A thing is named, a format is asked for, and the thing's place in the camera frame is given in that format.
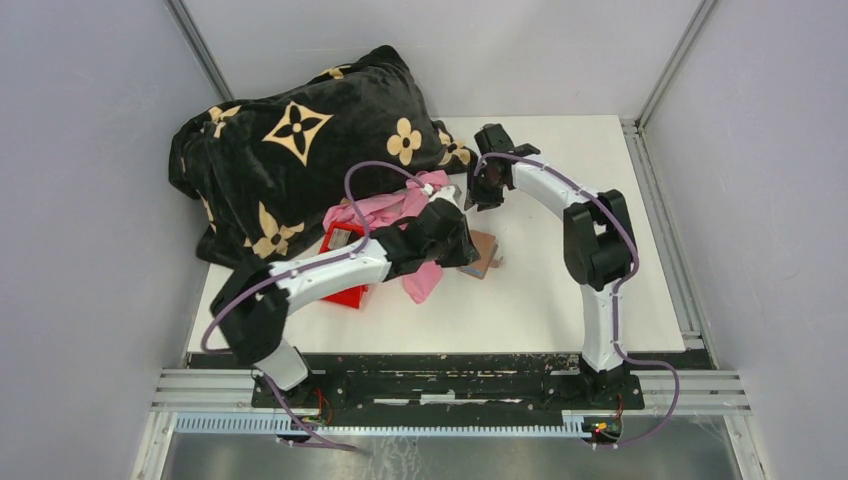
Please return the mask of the tan leather card holder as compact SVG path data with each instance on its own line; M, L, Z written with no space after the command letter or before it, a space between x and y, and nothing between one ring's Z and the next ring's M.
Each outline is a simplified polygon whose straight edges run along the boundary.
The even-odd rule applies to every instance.
M483 280L490 270L497 269L500 266L502 258L498 256L499 243L495 235L478 230L471 230L470 236L479 254L479 259L469 265L458 267L458 270L473 278Z

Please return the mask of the red plastic bin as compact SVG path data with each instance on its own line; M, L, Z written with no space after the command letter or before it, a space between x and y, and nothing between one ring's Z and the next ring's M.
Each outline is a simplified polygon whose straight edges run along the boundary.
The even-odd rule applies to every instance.
M364 228L362 226L354 225L352 223L333 221L330 224L329 229L327 230L327 232L324 235L323 241L322 241L321 246L319 248L320 253L329 252L326 249L327 238L329 236L329 232L331 232L332 229L336 226L355 226L356 228L360 228L360 229L364 230ZM365 284L358 285L358 286L354 286L354 287L339 291L339 292L334 293L332 295L328 295L328 296L323 298L323 301L342 305L342 306L346 306L346 307L353 308L353 309L360 309L363 305L364 297L365 297L366 293L368 292L368 290L369 290L368 285L365 285Z

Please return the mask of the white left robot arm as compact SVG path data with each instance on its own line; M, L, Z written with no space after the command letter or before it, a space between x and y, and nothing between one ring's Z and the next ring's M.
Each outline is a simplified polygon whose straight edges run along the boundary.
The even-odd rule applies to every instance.
M291 406L307 404L314 379L300 351L284 338L289 315L343 290L393 280L427 263L469 265L480 257L464 212L436 198L416 216L380 227L343 248L303 261L249 261L235 270L210 306L238 365L260 372Z

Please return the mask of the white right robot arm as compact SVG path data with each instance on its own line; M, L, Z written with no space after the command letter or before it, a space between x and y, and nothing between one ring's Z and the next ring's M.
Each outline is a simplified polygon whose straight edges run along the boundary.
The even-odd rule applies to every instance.
M592 190L556 170L540 150L516 145L500 124L486 124L474 136L480 157L468 171L467 209L500 207L507 190L519 190L562 223L563 259L579 284L584 340L580 357L592 372L577 382L580 400L602 408L618 393L610 374L627 362L620 339L621 289L639 270L629 210L615 189Z

